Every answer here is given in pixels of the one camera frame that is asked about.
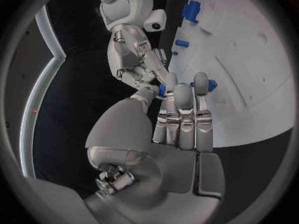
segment blue plastic piece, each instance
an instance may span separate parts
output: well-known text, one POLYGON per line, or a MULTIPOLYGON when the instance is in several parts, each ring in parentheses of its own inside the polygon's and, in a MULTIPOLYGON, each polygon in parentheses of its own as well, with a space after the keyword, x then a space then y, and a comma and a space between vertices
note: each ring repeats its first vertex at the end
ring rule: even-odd
MULTIPOLYGON (((218 84, 216 83, 216 81, 209 80, 209 92, 212 92, 214 89, 216 89, 217 86, 218 84)), ((190 87, 194 87, 194 82, 190 82, 190 87)))
POLYGON ((176 40, 175 41, 175 44, 177 46, 183 46, 183 47, 188 47, 189 46, 189 42, 187 41, 182 41, 182 40, 176 40))
POLYGON ((198 23, 196 20, 197 15, 200 12, 200 3, 197 1, 190 1, 190 4, 185 4, 182 16, 189 21, 198 23))
POLYGON ((209 80, 209 92, 212 92, 214 89, 216 89, 217 86, 218 84, 216 83, 216 81, 209 80))
POLYGON ((163 84, 160 84, 160 90, 159 90, 159 96, 164 97, 165 95, 165 86, 163 84))

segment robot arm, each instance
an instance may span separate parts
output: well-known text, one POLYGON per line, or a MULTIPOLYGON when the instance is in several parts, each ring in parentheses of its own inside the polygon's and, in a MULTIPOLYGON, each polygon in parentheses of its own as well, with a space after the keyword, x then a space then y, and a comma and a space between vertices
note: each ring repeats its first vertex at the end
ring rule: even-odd
POLYGON ((152 0, 101 0, 100 11, 105 25, 112 32, 108 61, 112 75, 139 89, 157 78, 165 85, 166 55, 162 49, 151 49, 142 30, 165 28, 164 10, 152 11, 152 0))

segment white casing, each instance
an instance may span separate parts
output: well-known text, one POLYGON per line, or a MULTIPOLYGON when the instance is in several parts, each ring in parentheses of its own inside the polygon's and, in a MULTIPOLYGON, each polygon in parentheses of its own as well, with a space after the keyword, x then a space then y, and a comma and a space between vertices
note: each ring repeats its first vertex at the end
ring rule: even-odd
POLYGON ((209 96, 214 147, 259 142, 293 127, 295 89, 284 46, 249 0, 195 0, 198 23, 184 19, 169 71, 189 84, 205 72, 218 87, 209 96))
POLYGON ((111 31, 119 24, 132 24, 143 27, 152 11, 153 0, 114 0, 102 2, 100 12, 106 28, 111 31))
POLYGON ((148 32, 162 31, 165 29, 166 20, 167 20, 167 16, 163 9, 154 10, 150 13, 149 17, 145 20, 144 28, 148 32), (152 27, 152 25, 155 23, 160 25, 159 29, 154 29, 152 27))

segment humanoid robot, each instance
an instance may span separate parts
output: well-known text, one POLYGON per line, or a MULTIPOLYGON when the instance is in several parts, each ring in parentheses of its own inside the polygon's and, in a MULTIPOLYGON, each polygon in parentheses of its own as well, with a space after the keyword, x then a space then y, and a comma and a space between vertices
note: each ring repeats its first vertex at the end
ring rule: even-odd
MULTIPOLYGON (((136 180, 146 183, 153 178, 159 180, 154 184, 157 186, 156 201, 160 200, 161 190, 187 192, 193 179, 196 153, 213 149, 212 119, 207 105, 208 77, 205 73, 197 73, 194 77, 197 108, 194 115, 192 88, 178 84, 176 74, 164 67, 164 51, 152 50, 142 31, 142 27, 146 31, 163 30, 165 11, 152 11, 153 0, 101 2, 101 15, 112 32, 108 46, 112 75, 138 91, 106 111, 89 134, 88 158, 92 166, 101 171, 97 184, 101 192, 113 195, 136 180), (146 113, 159 94, 159 88, 150 84, 155 78, 165 85, 166 92, 151 143, 152 130, 146 113), (163 155, 173 159, 162 161, 163 155), (178 180, 176 170, 169 170, 176 156, 181 157, 177 165, 189 170, 186 180, 178 180), (150 178, 144 178, 143 173, 149 173, 150 178), (167 184, 170 180, 177 184, 167 184)), ((141 184, 136 192, 142 196, 147 188, 141 184)))

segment white curved panel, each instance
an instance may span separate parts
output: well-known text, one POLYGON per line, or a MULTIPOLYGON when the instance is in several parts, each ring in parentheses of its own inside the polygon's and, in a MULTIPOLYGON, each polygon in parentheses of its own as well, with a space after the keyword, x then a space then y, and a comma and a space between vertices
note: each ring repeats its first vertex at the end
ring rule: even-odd
POLYGON ((236 146, 281 134, 294 124, 295 90, 287 54, 267 19, 249 0, 194 0, 198 23, 183 20, 169 70, 179 82, 206 72, 218 87, 209 94, 214 147, 236 146))

